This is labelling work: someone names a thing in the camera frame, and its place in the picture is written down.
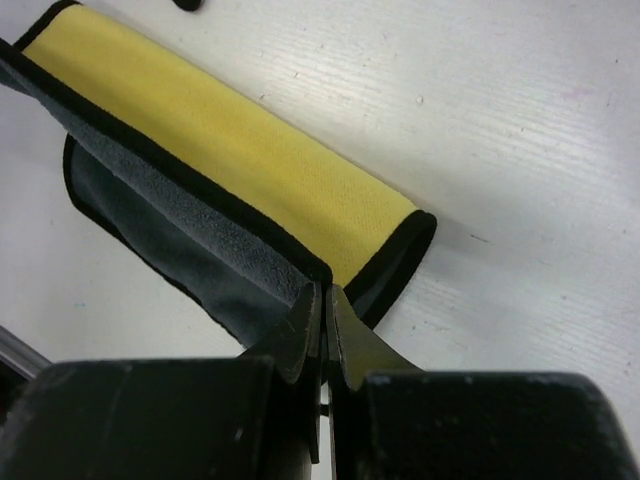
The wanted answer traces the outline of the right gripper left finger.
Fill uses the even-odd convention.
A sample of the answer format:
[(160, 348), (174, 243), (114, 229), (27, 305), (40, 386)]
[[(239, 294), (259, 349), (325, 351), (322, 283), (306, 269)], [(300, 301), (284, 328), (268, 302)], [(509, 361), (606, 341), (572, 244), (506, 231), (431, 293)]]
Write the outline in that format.
[(322, 320), (322, 287), (308, 284), (283, 320), (236, 359), (236, 465), (319, 462)]

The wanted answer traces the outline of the grey and yellow towel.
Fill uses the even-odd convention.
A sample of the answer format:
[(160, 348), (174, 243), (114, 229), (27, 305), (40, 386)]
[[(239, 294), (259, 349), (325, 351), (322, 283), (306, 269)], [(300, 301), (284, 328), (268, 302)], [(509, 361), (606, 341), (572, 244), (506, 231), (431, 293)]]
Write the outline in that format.
[(376, 326), (434, 237), (401, 193), (81, 3), (3, 43), (1, 81), (66, 130), (72, 203), (244, 346), (312, 282)]

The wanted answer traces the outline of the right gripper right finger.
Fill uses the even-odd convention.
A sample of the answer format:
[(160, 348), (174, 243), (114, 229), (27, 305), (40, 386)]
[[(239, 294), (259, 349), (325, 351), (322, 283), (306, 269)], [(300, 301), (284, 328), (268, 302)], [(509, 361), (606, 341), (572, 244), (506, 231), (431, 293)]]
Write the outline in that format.
[(366, 464), (370, 443), (369, 407), (364, 385), (373, 372), (418, 372), (356, 315), (344, 290), (332, 285), (325, 296), (326, 379), (329, 387), (332, 475), (355, 479)]

